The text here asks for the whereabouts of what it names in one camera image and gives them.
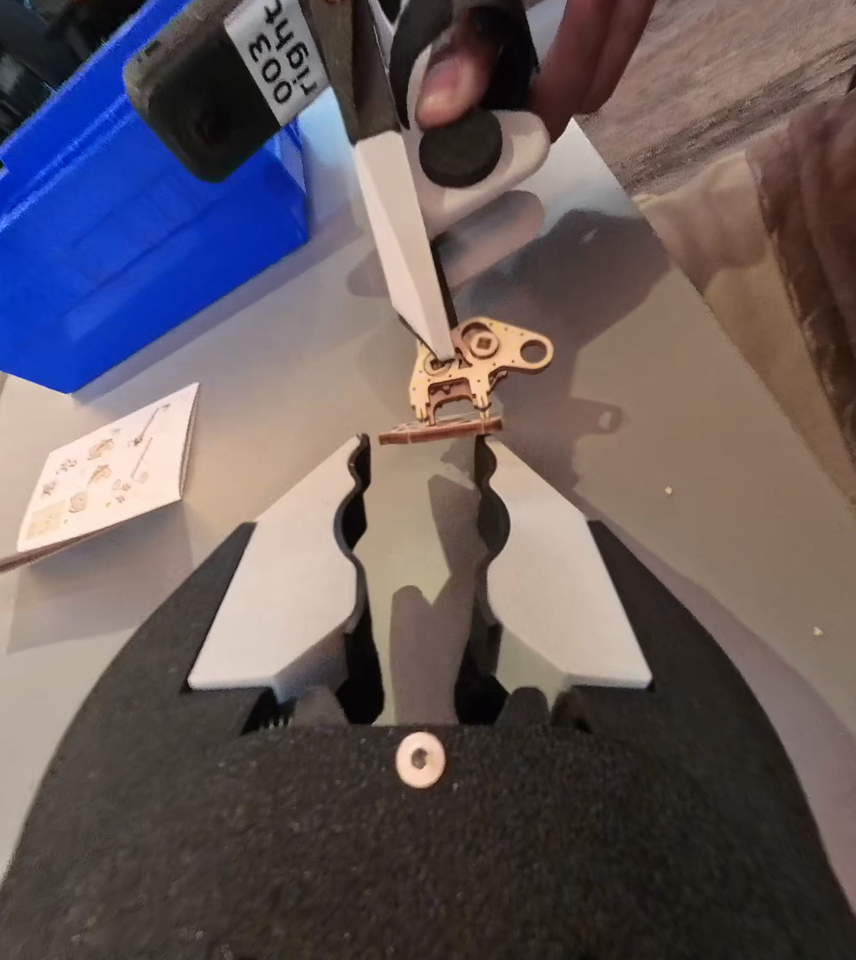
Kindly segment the wooden base plate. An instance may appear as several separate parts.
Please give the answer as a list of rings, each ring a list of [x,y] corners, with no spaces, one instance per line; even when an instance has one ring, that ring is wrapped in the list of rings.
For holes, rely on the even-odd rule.
[[[434,423],[410,421],[379,434],[381,446],[411,446],[464,437],[488,436],[500,432],[504,420],[500,415],[480,416],[451,414]]]

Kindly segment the person's right hand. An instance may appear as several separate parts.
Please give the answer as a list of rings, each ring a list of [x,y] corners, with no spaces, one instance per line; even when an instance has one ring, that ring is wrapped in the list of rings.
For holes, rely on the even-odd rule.
[[[549,137],[594,114],[611,98],[650,22],[654,1],[568,1],[529,96]],[[458,16],[437,42],[414,116],[422,129],[444,127],[478,107],[502,54],[478,12]]]

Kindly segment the instruction booklet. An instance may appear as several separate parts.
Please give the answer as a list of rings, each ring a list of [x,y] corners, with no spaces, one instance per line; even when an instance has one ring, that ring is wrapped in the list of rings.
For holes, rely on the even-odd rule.
[[[0,575],[181,501],[197,383],[50,452]]]

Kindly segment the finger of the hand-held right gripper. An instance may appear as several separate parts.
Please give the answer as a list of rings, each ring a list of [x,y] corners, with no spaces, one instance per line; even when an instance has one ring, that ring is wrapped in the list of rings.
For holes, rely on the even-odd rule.
[[[384,131],[359,140],[352,155],[391,304],[439,361],[452,360],[448,314],[404,138]]]
[[[442,297],[447,323],[457,322],[457,311],[454,300],[445,276],[442,258],[439,252],[438,243],[435,240],[430,242],[430,249],[434,261],[434,272],[438,284],[438,289]]]

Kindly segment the wooden laser-cut model part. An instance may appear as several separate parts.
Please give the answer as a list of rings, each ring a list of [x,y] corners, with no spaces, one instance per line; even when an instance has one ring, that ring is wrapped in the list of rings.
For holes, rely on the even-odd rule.
[[[492,396],[499,383],[514,374],[539,374],[554,359],[548,338],[493,318],[470,318],[450,333],[453,359],[439,360],[423,343],[418,347],[409,387],[414,421],[492,417]]]

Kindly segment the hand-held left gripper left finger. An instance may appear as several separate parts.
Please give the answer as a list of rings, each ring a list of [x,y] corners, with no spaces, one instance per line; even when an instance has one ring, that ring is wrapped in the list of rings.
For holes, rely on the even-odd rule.
[[[355,554],[370,482],[370,439],[358,434],[254,520],[191,690],[269,690],[284,705],[316,687],[341,707],[371,707],[371,617]]]

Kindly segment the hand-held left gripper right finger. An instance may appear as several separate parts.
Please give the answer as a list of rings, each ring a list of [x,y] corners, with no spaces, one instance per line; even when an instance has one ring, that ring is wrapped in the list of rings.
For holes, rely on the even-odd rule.
[[[646,690],[653,676],[586,515],[503,442],[479,438],[485,547],[473,663],[506,693],[550,706],[575,687]]]

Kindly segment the blue plastic bin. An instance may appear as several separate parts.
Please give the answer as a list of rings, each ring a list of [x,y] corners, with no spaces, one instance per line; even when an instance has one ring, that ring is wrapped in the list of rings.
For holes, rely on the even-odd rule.
[[[185,6],[147,2],[0,147],[3,373],[73,393],[309,239],[297,123],[207,184],[128,101]]]

